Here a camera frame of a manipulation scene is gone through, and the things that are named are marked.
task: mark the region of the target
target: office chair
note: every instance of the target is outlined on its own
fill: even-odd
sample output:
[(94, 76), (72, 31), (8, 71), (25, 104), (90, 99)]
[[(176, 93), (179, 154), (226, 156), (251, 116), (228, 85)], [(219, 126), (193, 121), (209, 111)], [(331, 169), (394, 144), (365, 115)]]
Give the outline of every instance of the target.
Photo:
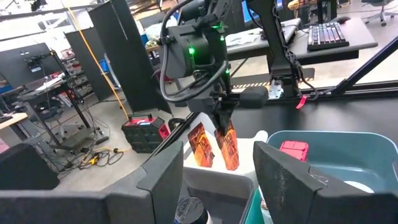
[[(51, 98), (50, 101), (43, 101), (41, 103), (38, 103), (34, 106), (33, 108), (35, 112), (37, 113), (38, 116), (45, 122), (51, 123), (53, 121), (56, 121), (58, 125), (60, 126), (60, 131), (59, 133), (62, 137), (62, 140), (66, 140), (65, 134), (68, 133), (68, 129), (77, 127), (78, 129), (81, 129), (82, 125), (81, 124), (62, 124), (59, 120), (65, 111), (65, 105), (61, 103), (60, 100)], [(35, 116), (31, 117), (30, 119), (31, 122), (37, 122), (39, 121)]]
[(370, 4), (374, 7), (380, 7), (381, 6), (381, 12), (377, 13), (376, 15), (369, 16), (366, 18), (365, 23), (368, 24), (370, 21), (380, 18), (381, 26), (386, 26), (386, 16), (389, 16), (391, 19), (394, 18), (394, 16), (398, 16), (398, 12), (385, 12), (384, 11), (384, 6), (388, 5), (390, 2), (393, 0), (362, 0), (362, 3)]

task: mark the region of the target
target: black partition panel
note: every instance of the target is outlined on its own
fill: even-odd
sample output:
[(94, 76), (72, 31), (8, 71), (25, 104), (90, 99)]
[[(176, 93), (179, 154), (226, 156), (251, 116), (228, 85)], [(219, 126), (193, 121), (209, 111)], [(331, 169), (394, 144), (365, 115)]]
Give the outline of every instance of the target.
[(152, 78), (154, 69), (125, 0), (112, 0), (89, 12), (112, 69), (133, 111), (153, 108), (171, 113)]
[[(97, 60), (104, 60), (105, 50), (95, 28), (92, 27), (84, 29), (82, 30), (82, 33)], [(65, 36), (67, 37), (67, 40), (69, 41), (69, 44), (72, 47), (77, 60), (80, 62), (81, 68), (85, 72), (85, 75), (98, 99), (103, 101), (107, 97), (111, 96), (113, 94), (112, 89), (105, 78), (102, 77), (101, 70), (98, 68), (96, 62), (88, 51), (80, 33), (75, 31), (67, 33)]]

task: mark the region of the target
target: concrete floor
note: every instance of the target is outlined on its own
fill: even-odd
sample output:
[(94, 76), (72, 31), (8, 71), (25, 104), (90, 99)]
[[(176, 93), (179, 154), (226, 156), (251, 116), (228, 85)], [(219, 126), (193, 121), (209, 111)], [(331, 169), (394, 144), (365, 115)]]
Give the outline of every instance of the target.
[[(342, 16), (350, 17), (366, 17), (377, 13), (373, 12), (356, 12), (356, 11), (371, 11), (378, 10), (378, 8), (372, 6), (362, 7), (362, 3), (359, 0), (355, 0), (351, 5), (339, 9), (338, 12)], [(393, 1), (387, 8), (393, 8), (389, 11), (398, 11), (398, 1)], [(387, 19), (387, 26), (381, 27), (378, 20), (370, 22), (367, 26), (372, 33), (375, 40), (379, 43), (378, 47), (373, 49), (362, 50), (359, 53), (359, 59), (342, 61), (342, 62), (330, 62), (317, 65), (311, 65), (308, 67), (315, 68), (315, 79), (316, 80), (329, 80), (348, 77), (356, 69), (358, 69), (364, 62), (371, 58), (378, 50), (383, 48), (388, 42), (390, 42), (394, 37), (398, 35), (398, 18)], [(367, 75), (364, 80), (367, 81), (378, 81), (378, 80), (391, 80), (396, 79), (394, 76), (394, 68), (396, 62), (398, 61), (398, 52), (393, 53), (389, 58), (387, 58), (383, 63), (375, 68), (369, 75)], [(240, 60), (231, 62), (233, 69), (240, 63)], [(250, 58), (242, 68), (235, 74), (236, 77), (242, 77), (247, 75), (255, 75), (267, 72), (266, 57), (256, 57)], [(174, 91), (175, 86), (168, 86), (169, 91)], [(117, 147), (119, 149), (128, 149), (130, 145), (124, 138), (124, 134), (121, 131), (121, 125), (126, 122), (126, 117), (124, 113), (119, 109), (118, 102), (105, 102), (97, 103), (98, 100), (95, 96), (88, 97), (86, 103), (90, 106), (90, 112), (96, 119), (100, 119), (105, 122), (109, 129), (102, 126), (102, 130), (105, 134), (110, 134), (109, 141), (102, 143), (100, 146), (107, 147)], [(131, 110), (128, 104), (124, 104), (127, 112), (130, 113)], [(175, 117), (186, 117), (189, 114), (187, 108), (176, 108), (173, 105), (172, 111)], [(160, 116), (163, 119), (170, 119), (171, 115), (164, 113), (162, 111), (142, 111), (139, 114), (152, 113), (154, 116)], [(68, 110), (62, 116), (61, 121), (67, 121), (67, 123), (79, 122), (78, 116), (74, 110)], [(123, 158), (111, 166), (106, 167), (91, 167), (85, 170), (73, 170), (68, 175), (61, 175), (62, 177), (60, 185), (55, 190), (101, 190), (104, 187), (112, 184), (113, 182), (124, 177), (137, 167), (139, 167), (147, 158), (148, 154), (137, 154), (132, 150), (125, 152)]]

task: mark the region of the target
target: black table surface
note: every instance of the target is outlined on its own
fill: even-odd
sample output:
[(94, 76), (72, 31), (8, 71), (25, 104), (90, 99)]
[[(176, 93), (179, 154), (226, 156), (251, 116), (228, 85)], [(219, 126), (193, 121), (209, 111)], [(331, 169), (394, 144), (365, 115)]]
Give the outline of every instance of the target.
[(398, 96), (363, 100), (266, 105), (261, 109), (237, 108), (232, 122), (238, 138), (253, 138), (260, 130), (268, 135), (283, 130), (357, 131), (381, 134), (398, 143)]

